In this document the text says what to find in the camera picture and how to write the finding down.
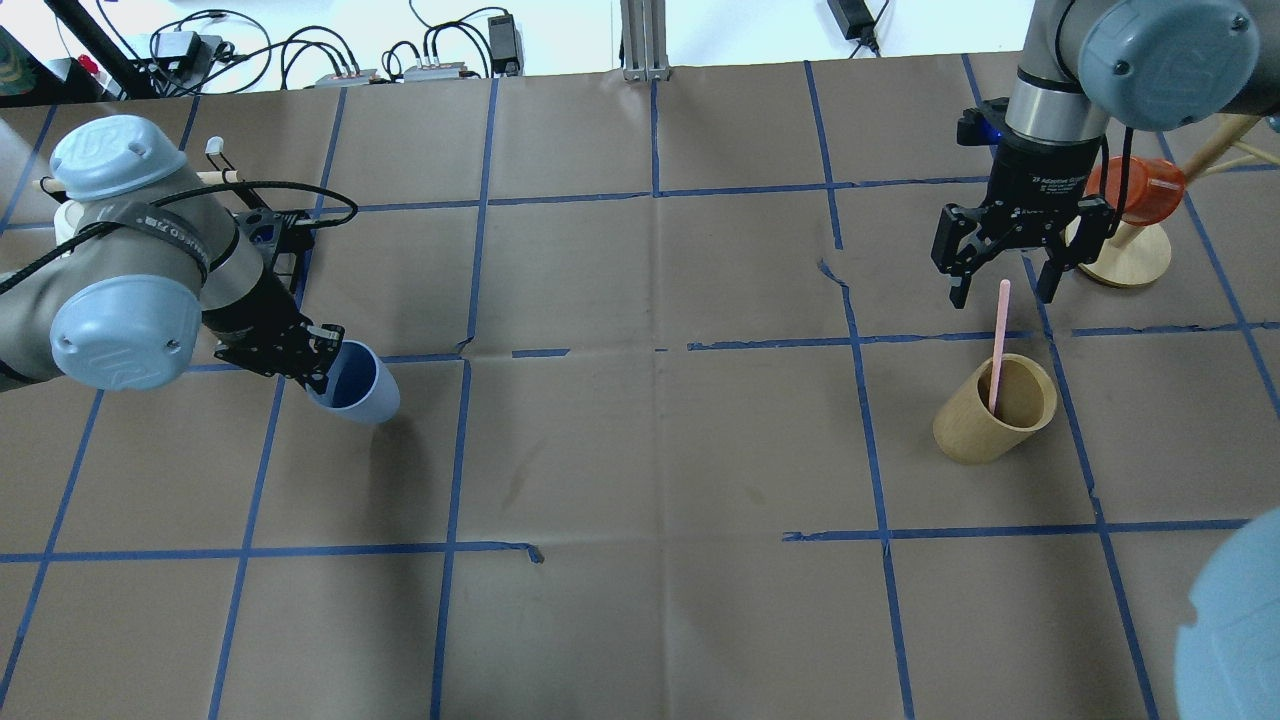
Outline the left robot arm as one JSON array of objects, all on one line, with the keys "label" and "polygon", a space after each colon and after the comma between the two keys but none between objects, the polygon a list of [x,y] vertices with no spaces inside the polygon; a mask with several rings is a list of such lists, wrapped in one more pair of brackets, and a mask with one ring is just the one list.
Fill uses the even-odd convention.
[{"label": "left robot arm", "polygon": [[344,337],[300,310],[253,242],[276,214],[261,183],[205,182],[151,120],[91,120],[54,149],[69,234],[3,275],[3,389],[68,377],[154,389],[189,366],[201,329],[215,354],[260,375],[329,386]]}]

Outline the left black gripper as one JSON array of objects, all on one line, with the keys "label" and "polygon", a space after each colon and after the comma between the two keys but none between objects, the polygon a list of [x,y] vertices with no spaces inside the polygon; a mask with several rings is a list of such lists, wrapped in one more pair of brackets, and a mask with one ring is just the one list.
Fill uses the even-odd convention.
[{"label": "left black gripper", "polygon": [[285,290],[251,290],[241,299],[202,311],[218,338],[215,356],[259,375],[282,375],[308,392],[326,393],[346,328],[317,324]]}]

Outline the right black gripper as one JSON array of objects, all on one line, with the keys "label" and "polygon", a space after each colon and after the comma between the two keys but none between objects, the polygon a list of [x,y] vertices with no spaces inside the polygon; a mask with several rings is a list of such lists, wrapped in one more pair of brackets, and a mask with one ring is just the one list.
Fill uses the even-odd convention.
[{"label": "right black gripper", "polygon": [[[1047,259],[1036,282],[1043,304],[1053,301],[1065,273],[1098,259],[1114,208],[1103,196],[1085,195],[1085,183],[1102,143],[1002,140],[996,146],[980,205],[945,204],[934,231],[931,260],[948,278],[954,307],[966,306],[979,251],[1044,247]],[[1075,219],[1066,241],[1062,233]]]}]

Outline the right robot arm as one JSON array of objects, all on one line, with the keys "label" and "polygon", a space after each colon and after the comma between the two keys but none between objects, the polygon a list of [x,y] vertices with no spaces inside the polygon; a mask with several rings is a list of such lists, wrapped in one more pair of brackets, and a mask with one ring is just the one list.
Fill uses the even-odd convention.
[{"label": "right robot arm", "polygon": [[982,204],[940,214],[931,260],[950,302],[964,307],[973,275],[1023,249],[1046,251],[1036,292],[1050,302],[1133,222],[1128,168],[1088,188],[1108,123],[1165,132],[1220,111],[1277,113],[1275,1],[1038,1],[1011,94],[957,119],[957,143],[995,156]]}]

